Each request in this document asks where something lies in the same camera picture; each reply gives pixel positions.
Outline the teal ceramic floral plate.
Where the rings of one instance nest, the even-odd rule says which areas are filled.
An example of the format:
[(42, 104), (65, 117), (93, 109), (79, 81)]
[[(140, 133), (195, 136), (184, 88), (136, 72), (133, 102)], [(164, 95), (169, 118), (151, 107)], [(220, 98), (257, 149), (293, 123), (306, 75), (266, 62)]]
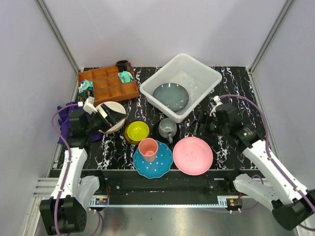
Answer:
[(189, 93), (181, 85), (166, 83), (157, 87), (153, 97), (173, 112), (182, 110), (189, 102)]

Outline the translucent white plastic bin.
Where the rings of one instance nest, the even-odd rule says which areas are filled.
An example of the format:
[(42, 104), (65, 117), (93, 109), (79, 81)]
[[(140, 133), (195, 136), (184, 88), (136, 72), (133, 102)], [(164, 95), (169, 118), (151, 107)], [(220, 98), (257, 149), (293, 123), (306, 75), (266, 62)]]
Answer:
[[(153, 76), (142, 82), (140, 92), (147, 101), (176, 123), (182, 122), (194, 108), (222, 80), (216, 70), (199, 62), (188, 54), (176, 55)], [(154, 91), (163, 84), (175, 83), (185, 88), (189, 95), (188, 104), (179, 111), (172, 111), (153, 97)]]

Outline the pink plastic cup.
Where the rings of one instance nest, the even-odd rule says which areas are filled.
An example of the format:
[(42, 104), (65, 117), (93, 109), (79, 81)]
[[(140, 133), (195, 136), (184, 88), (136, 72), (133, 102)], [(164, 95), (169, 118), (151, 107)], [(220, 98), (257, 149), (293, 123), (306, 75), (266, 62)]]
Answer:
[(152, 162), (158, 152), (158, 143), (152, 138), (145, 138), (139, 143), (138, 150), (147, 162)]

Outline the blue dotted scalloped plate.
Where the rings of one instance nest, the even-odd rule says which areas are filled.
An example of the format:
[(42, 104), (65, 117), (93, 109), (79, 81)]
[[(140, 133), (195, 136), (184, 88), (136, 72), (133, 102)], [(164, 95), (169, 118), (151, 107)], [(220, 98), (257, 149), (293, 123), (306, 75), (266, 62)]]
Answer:
[(161, 178), (170, 171), (173, 164), (172, 151), (169, 147), (157, 141), (158, 150), (156, 157), (152, 162), (148, 162), (140, 154), (139, 148), (133, 155), (133, 166), (135, 170), (143, 177), (148, 179)]

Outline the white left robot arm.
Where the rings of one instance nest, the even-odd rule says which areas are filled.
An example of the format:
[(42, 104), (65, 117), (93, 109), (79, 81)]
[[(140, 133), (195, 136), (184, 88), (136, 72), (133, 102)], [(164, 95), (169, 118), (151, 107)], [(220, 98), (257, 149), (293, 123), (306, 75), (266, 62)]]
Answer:
[(39, 206), (46, 232), (63, 236), (83, 232), (87, 223), (87, 209), (94, 194), (106, 190), (106, 182), (98, 176), (81, 177), (92, 135), (107, 131), (123, 120), (125, 114), (102, 104), (100, 108), (89, 102), (74, 104), (69, 113), (70, 127), (66, 136), (60, 136), (67, 149), (55, 189)]

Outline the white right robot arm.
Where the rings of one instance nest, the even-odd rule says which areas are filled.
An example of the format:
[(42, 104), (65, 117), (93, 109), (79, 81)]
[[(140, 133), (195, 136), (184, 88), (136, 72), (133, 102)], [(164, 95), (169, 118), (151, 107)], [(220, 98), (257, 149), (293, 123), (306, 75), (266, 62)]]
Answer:
[(227, 194), (240, 192), (250, 196), (268, 208), (275, 220), (289, 231), (314, 214), (315, 191), (287, 170), (253, 126), (242, 123), (233, 105), (219, 103), (210, 112), (200, 111), (188, 132), (206, 141), (215, 135), (227, 138), (270, 183), (267, 187), (247, 174), (239, 174), (223, 183)]

